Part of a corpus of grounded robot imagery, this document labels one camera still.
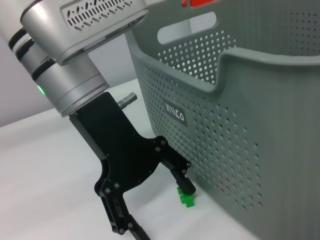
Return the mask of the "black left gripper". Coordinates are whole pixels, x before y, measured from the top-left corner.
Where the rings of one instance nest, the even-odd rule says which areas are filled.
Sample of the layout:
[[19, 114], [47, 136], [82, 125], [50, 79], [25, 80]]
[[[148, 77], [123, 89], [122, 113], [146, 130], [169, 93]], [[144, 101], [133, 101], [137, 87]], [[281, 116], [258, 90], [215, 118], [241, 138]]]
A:
[[94, 186], [100, 196], [112, 231], [123, 235], [130, 231], [136, 240], [150, 240], [129, 213], [123, 193], [142, 184], [162, 163], [182, 192], [193, 195], [196, 187], [186, 177], [191, 162], [164, 138], [141, 136], [110, 93], [89, 102], [69, 120], [101, 162], [101, 175]]

